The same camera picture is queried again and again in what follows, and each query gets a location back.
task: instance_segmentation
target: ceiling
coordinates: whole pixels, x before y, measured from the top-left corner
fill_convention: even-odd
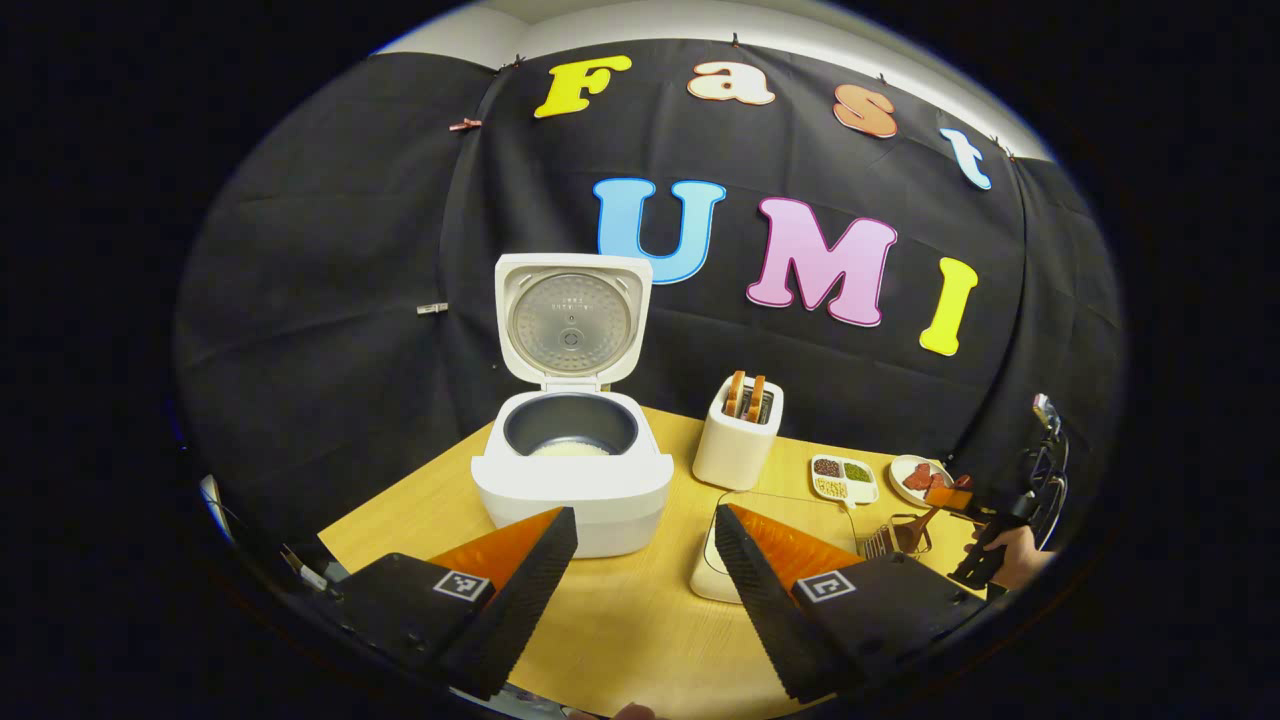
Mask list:
[[[506,13],[529,24],[540,23],[559,15],[567,15],[590,8],[603,8],[607,5],[621,5],[636,0],[480,0],[476,6],[489,8]],[[751,5],[765,8],[780,13],[787,13],[800,18],[819,22],[824,26],[845,31],[851,35],[865,37],[876,44],[910,58],[911,60],[929,68],[931,70],[957,82],[963,86],[972,83],[954,68],[941,61],[937,56],[911,45],[892,31],[874,24],[840,5],[822,3],[819,0],[721,0],[737,5]]]

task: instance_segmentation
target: inner lid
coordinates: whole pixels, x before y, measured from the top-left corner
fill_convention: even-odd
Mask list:
[[[582,272],[535,281],[511,310],[516,352],[548,374],[591,375],[631,342],[627,300],[611,283]]]

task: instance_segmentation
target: white plate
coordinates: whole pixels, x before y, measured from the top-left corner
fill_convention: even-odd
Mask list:
[[[840,477],[829,478],[829,475],[820,475],[813,469],[813,464],[818,460],[832,460],[840,465]],[[850,462],[863,469],[867,475],[870,477],[872,482],[864,483],[861,480],[850,480],[845,477],[845,462]],[[817,486],[814,482],[817,478],[828,478],[836,480],[845,480],[845,487],[849,488],[849,502],[856,505],[870,505],[879,500],[879,483],[876,480],[876,470],[861,460],[855,460],[852,457],[840,457],[838,455],[814,455],[809,459],[809,482]]]
[[[933,473],[942,473],[942,479],[947,483],[947,487],[955,486],[955,480],[951,479],[951,473],[947,473],[946,468],[938,465],[932,460],[920,457],[919,455],[899,455],[897,457],[895,457],[893,461],[888,464],[888,479],[890,479],[888,484],[897,491],[897,495],[900,495],[902,500],[910,502],[916,507],[928,509],[929,503],[924,502],[923,489],[919,491],[910,489],[902,484],[902,480],[911,477],[911,473],[915,471],[915,466],[919,465],[920,462],[929,464],[931,475]]]

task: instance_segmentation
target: cable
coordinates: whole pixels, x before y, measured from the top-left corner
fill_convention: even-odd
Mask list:
[[[1057,495],[1055,501],[1057,502],[1057,512],[1053,514],[1053,521],[1048,527],[1048,532],[1044,533],[1044,538],[1041,541],[1039,547],[1036,550],[1044,550],[1048,544],[1048,538],[1053,536],[1053,529],[1057,528],[1057,519],[1062,516],[1062,509],[1066,507],[1066,459],[1071,455],[1071,442],[1068,439],[1066,433],[1062,433],[1062,471],[1053,478],[1050,478],[1044,484],[1057,483],[1062,487],[1062,492]]]
[[[200,495],[204,496],[206,503],[209,503],[209,505],[216,505],[219,510],[221,510],[223,512],[227,512],[228,515],[230,515],[232,518],[234,518],[236,521],[239,523],[242,528],[244,528],[248,532],[253,532],[253,528],[250,527],[250,524],[246,523],[244,520],[241,520],[239,515],[237,515],[234,510],[232,510],[230,507],[227,507],[221,502],[218,502],[216,500],[214,500],[214,498],[209,497],[207,495],[205,495],[205,488],[200,488]],[[232,539],[230,538],[230,530],[227,530],[227,536],[228,536],[228,539]]]

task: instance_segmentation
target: bread slice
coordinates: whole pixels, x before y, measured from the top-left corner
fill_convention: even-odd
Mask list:
[[[746,421],[760,421],[760,401],[764,400],[764,375],[755,375],[751,386],[751,405],[746,409]]]
[[[724,414],[737,418],[742,407],[742,380],[746,379],[746,370],[733,373],[733,382],[728,383],[728,398],[724,401]]]

